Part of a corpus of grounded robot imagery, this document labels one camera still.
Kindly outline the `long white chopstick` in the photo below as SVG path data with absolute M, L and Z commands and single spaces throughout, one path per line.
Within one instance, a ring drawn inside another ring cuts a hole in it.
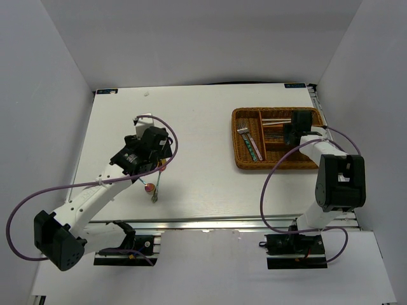
M 289 124 L 289 123 L 290 123 L 290 121 L 262 122 L 262 126 L 284 125 L 284 124 Z

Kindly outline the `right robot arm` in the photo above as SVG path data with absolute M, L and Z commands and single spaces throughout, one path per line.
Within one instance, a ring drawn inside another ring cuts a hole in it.
M 284 124 L 284 142 L 318 167 L 315 200 L 296 220 L 300 231 L 287 237 L 288 248 L 300 254 L 310 246 L 307 233 L 316 235 L 338 216 L 364 206 L 365 163 L 361 155 L 342 151 L 313 130 L 308 110 L 293 111 L 291 122 Z

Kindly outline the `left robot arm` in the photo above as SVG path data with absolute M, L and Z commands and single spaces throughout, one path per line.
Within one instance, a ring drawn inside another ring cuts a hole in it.
M 172 157 L 165 128 L 150 126 L 142 137 L 125 137 L 125 146 L 109 161 L 94 186 L 51 213 L 34 218 L 34 244 L 61 271 L 71 269 L 90 252 L 135 250 L 135 230 L 122 220 L 91 226 L 89 222 L 110 201 L 132 186 L 140 175 L 153 171 Z

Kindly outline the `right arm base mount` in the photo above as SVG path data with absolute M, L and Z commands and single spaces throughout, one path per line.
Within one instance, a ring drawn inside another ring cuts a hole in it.
M 328 267 L 321 235 L 267 234 L 258 244 L 266 250 L 269 270 L 325 269 Z

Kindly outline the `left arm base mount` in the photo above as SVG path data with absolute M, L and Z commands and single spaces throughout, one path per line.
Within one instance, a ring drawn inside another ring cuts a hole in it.
M 113 250 L 97 252 L 94 266 L 153 267 L 156 264 L 160 246 L 158 235 L 137 234 L 130 224 L 121 220 L 115 220 L 112 224 L 125 233 L 124 240 Z

